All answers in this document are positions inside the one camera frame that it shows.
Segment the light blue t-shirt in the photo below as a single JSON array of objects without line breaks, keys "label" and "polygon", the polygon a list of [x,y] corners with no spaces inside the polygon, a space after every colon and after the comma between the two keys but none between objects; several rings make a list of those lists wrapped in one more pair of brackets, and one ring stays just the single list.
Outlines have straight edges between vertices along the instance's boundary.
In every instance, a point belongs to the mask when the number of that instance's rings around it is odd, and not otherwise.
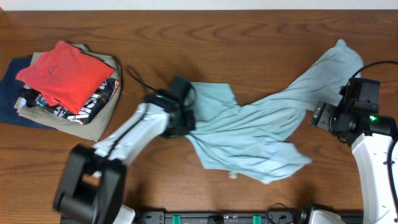
[{"label": "light blue t-shirt", "polygon": [[286,89],[239,106],[227,83],[195,82],[196,129],[187,135],[205,169],[227,170],[263,184],[311,163],[287,138],[318,102],[337,105],[339,90],[363,66],[342,39]]}]

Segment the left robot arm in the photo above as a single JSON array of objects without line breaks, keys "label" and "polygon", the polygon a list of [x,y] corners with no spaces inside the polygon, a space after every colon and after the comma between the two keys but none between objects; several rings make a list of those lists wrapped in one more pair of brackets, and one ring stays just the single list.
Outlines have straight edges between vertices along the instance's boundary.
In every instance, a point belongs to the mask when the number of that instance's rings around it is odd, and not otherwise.
[{"label": "left robot arm", "polygon": [[69,154],[53,208],[79,223],[114,223],[124,212],[127,168],[157,136],[178,138],[195,128],[188,94],[152,93],[114,133]]}]

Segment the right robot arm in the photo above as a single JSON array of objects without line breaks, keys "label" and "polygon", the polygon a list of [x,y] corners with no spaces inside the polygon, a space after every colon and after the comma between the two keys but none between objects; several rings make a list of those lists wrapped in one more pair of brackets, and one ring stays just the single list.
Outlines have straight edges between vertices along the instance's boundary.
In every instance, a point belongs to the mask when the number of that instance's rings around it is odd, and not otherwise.
[{"label": "right robot arm", "polygon": [[297,223],[397,223],[397,125],[370,103],[320,103],[312,125],[344,137],[351,147],[361,183],[363,211],[337,211],[326,205],[305,207]]}]

